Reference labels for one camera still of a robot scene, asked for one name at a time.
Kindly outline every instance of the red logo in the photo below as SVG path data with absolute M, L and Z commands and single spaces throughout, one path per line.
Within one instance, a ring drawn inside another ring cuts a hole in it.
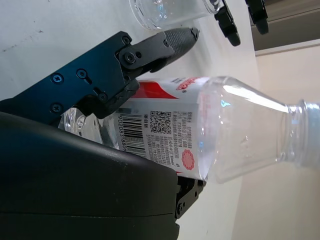
M 136 91 L 133 99 L 177 99 L 164 91 L 157 82 L 140 82 L 140 88 Z
M 187 87 L 189 87 L 189 85 L 194 84 L 197 79 L 198 79 L 198 77 L 189 78 L 189 79 L 185 80 L 183 83 L 181 83 L 176 89 L 177 90 L 184 90 Z
M 192 152 L 190 150 L 185 149 L 182 153 L 182 163 L 183 166 L 187 169 L 187 170 L 192 170 L 195 167 L 195 159 L 194 159 L 194 155 L 192 154 Z

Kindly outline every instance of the red stamp seal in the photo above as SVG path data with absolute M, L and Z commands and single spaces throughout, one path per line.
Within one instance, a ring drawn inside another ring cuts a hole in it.
M 192 152 L 190 150 L 185 149 L 182 153 L 182 163 L 183 166 L 187 169 L 187 170 L 192 170 L 195 167 L 195 159 L 194 159 L 194 155 L 192 154 Z

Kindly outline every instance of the qr code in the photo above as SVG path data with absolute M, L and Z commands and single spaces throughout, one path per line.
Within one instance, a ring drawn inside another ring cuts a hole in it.
M 150 129 L 155 134 L 171 134 L 171 112 L 150 111 Z

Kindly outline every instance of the transparent plastic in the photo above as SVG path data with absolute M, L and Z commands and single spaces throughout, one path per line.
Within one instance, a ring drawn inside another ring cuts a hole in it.
M 281 162 L 320 168 L 319 104 L 286 105 L 232 77 L 210 78 L 198 104 L 202 179 L 210 167 L 218 183 Z M 119 149 L 112 115 L 97 120 L 76 111 L 64 114 L 66 131 Z
M 221 0 L 129 0 L 137 21 L 147 29 L 162 29 L 216 14 Z

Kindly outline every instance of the screw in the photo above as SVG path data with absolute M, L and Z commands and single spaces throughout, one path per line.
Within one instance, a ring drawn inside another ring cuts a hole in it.
M 127 82 L 130 81 L 130 77 L 129 77 L 129 76 L 124 76 L 123 78 L 124 78 L 124 80 L 126 80 Z
M 99 93 L 98 98 L 100 99 L 101 102 L 106 103 L 108 100 L 108 97 L 105 93 Z
M 87 72 L 86 72 L 86 70 L 84 70 L 84 69 L 78 69 L 77 71 L 76 71 L 76 76 L 78 77 L 78 78 L 80 78 L 80 79 L 85 79 L 86 77 L 87 77 Z
M 127 36 L 123 36 L 123 37 L 122 37 L 122 42 L 123 42 L 125 45 L 129 45 L 129 44 L 130 44 L 130 38 L 127 37 Z
M 136 56 L 138 59 L 142 58 L 142 54 L 141 54 L 141 52 L 139 52 L 139 51 L 137 51 L 137 52 L 135 53 L 135 56 Z
M 54 73 L 51 77 L 51 81 L 54 84 L 62 84 L 64 82 L 64 77 L 58 73 Z
M 178 207 L 177 207 L 177 213 L 180 215 L 182 210 L 184 209 L 182 203 L 179 203 Z
M 191 33 L 194 36 L 194 39 L 198 40 L 198 38 L 199 38 L 199 30 L 196 29 L 196 28 L 191 28 Z
M 136 61 L 136 57 L 132 52 L 126 52 L 124 54 L 124 60 L 128 63 L 128 64 L 133 64 Z
M 62 105 L 60 103 L 54 103 L 51 105 L 51 112 L 58 114 L 62 112 Z
M 166 47 L 169 47 L 169 43 L 168 43 L 167 39 L 163 40 L 163 44 L 164 44 Z

